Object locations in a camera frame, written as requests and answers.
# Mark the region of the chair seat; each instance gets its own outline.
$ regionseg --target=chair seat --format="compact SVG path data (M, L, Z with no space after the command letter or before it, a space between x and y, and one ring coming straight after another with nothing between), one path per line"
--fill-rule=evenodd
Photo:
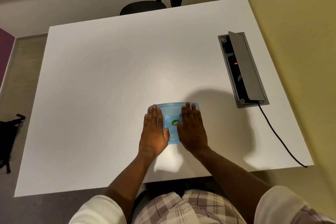
M166 6L162 2L158 1L139 1L135 3L128 4L125 6L121 12L120 15L125 14L136 14L136 13L142 13L147 11L153 11L153 10L160 10L165 9Z

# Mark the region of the person's left hand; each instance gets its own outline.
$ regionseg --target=person's left hand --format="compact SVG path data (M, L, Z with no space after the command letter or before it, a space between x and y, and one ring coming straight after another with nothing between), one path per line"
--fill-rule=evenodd
M168 145L169 129L163 131L163 117L156 105L149 107L143 120L143 130L139 143L139 154L156 158Z

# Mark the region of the blue plastic container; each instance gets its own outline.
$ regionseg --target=blue plastic container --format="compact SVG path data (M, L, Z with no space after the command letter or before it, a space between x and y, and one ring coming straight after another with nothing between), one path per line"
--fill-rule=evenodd
M196 104L196 109L199 109L198 103L191 102L190 104ZM163 129L169 128L169 141L168 144L180 143L179 135L177 133L176 123L182 123L181 108L186 105L185 103L166 103L158 104L157 107L161 109L163 116Z

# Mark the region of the forearm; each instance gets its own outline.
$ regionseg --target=forearm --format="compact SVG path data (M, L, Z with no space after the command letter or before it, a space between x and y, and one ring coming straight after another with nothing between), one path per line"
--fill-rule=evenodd
M258 202L271 185L217 154L209 147L194 156L212 174L247 223L254 222Z
M128 167L114 179L104 193L120 206L126 218L132 210L137 192L152 161L152 157L148 157L146 154L138 154Z

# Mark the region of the white sleeve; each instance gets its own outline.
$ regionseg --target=white sleeve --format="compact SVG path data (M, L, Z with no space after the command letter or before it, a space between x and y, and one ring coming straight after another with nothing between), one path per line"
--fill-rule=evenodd
M126 218L115 201L98 195L83 204L69 224L126 224Z
M307 203L286 187L270 188L260 199L254 224L288 224Z

